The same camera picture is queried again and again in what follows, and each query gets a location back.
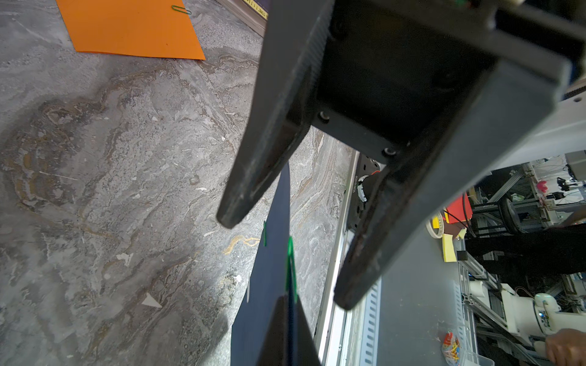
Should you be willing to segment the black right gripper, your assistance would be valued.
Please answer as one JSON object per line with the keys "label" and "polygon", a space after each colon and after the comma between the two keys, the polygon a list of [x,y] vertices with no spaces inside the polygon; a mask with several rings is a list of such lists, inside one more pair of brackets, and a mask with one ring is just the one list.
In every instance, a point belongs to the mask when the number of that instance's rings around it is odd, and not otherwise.
{"label": "black right gripper", "polygon": [[357,294],[555,111],[585,72],[585,4],[338,1],[329,31],[316,127],[383,163],[423,139],[375,183],[353,238]]}

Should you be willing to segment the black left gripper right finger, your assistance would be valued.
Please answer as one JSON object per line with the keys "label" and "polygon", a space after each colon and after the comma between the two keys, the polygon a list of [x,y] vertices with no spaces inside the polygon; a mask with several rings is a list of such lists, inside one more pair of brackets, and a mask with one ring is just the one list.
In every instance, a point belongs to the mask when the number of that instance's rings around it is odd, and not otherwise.
{"label": "black left gripper right finger", "polygon": [[301,300],[295,303],[293,312],[292,364],[320,366],[313,335],[309,329]]}

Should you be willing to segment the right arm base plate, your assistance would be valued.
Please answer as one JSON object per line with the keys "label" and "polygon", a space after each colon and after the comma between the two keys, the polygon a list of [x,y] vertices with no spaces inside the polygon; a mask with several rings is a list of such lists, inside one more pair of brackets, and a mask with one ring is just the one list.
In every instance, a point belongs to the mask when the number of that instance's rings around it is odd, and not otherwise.
{"label": "right arm base plate", "polygon": [[381,165],[360,153],[353,178],[346,228],[356,232],[374,191]]}

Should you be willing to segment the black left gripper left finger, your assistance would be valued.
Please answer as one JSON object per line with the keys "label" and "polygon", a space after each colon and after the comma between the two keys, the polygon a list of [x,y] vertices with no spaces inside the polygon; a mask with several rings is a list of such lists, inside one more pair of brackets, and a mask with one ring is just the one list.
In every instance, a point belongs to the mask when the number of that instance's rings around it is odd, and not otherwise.
{"label": "black left gripper left finger", "polygon": [[273,308],[256,365],[288,365],[288,296],[279,297]]}

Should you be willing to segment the blue paper document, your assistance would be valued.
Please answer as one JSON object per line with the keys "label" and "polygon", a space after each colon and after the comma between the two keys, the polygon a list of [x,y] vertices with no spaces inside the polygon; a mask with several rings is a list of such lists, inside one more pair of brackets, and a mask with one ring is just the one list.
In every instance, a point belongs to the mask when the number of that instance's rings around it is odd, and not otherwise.
{"label": "blue paper document", "polygon": [[292,364],[293,312],[295,303],[285,290],[286,256],[290,229],[290,168],[285,165],[279,176],[267,225],[267,245],[258,246],[247,292],[233,322],[230,342],[232,365],[256,365],[279,297],[288,296],[288,365]]}

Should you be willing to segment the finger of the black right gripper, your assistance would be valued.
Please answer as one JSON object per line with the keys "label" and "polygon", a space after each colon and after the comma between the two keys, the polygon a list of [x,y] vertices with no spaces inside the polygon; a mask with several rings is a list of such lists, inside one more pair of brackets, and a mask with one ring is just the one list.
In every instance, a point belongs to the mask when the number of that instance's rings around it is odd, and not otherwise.
{"label": "finger of the black right gripper", "polygon": [[333,1],[274,1],[247,127],[217,219],[238,225],[273,184],[317,116]]}

